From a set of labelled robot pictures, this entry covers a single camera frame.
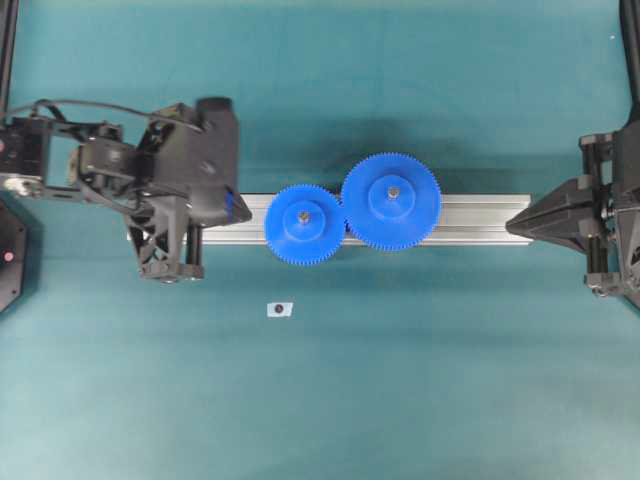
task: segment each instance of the screw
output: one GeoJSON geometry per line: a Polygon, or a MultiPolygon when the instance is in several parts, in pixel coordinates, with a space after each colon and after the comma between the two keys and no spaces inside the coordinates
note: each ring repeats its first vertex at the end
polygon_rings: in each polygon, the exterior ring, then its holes
{"type": "Polygon", "coordinates": [[[396,186],[391,186],[387,190],[387,195],[391,200],[395,200],[400,195],[400,189],[396,186]]]}
{"type": "Polygon", "coordinates": [[[311,219],[311,214],[309,212],[302,211],[298,214],[298,221],[303,225],[306,223],[309,223],[310,219],[311,219]]]}

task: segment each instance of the black cable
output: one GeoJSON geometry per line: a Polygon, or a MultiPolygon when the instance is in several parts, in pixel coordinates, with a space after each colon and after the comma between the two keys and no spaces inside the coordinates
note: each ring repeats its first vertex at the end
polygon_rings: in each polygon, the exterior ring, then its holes
{"type": "Polygon", "coordinates": [[[137,115],[139,117],[144,117],[149,120],[157,120],[161,122],[172,123],[174,125],[180,125],[183,127],[190,128],[191,130],[195,130],[196,132],[202,132],[202,129],[199,126],[190,122],[185,122],[184,120],[165,117],[164,115],[158,115],[155,113],[141,112],[140,110],[135,110],[129,107],[123,107],[121,105],[115,105],[113,103],[92,102],[88,100],[74,100],[74,99],[67,99],[67,98],[61,98],[56,100],[38,100],[37,102],[30,103],[29,105],[23,105],[21,107],[13,108],[11,110],[8,110],[7,112],[0,113],[0,121],[2,121],[6,117],[10,117],[18,113],[26,112],[27,110],[31,110],[35,113],[37,112],[38,107],[47,107],[47,108],[54,107],[55,108],[56,105],[78,105],[81,107],[106,108],[109,110],[116,110],[116,111],[128,113],[130,115],[137,115]]]}

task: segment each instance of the small white label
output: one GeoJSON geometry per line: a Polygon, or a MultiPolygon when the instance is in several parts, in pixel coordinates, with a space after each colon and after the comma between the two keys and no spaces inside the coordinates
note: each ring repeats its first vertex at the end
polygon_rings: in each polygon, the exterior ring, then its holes
{"type": "Polygon", "coordinates": [[[290,317],[293,313],[293,303],[276,302],[267,304],[267,317],[290,317]]]}

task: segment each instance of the blue gear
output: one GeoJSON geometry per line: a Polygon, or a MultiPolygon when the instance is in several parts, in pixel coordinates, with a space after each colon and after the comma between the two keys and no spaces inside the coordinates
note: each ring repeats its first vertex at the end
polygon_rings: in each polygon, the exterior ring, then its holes
{"type": "Polygon", "coordinates": [[[440,187],[421,162],[401,153],[372,155],[342,184],[351,233],[385,251],[413,247],[438,224],[440,187]]]}
{"type": "Polygon", "coordinates": [[[314,265],[331,257],[345,235],[338,200],[324,188],[296,185],[281,191],[264,220],[267,245],[287,263],[314,265]]]}

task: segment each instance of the aluminum rail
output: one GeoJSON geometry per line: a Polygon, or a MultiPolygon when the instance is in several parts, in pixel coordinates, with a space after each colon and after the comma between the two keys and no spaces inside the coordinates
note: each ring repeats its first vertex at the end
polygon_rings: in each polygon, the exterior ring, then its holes
{"type": "MultiPolygon", "coordinates": [[[[204,245],[265,245],[263,223],[273,194],[242,195],[253,219],[203,232],[204,245]]],[[[440,222],[422,241],[427,245],[528,245],[531,240],[511,235],[507,220],[531,203],[530,195],[443,195],[440,222]]],[[[344,245],[364,245],[347,234],[344,245]]]]}

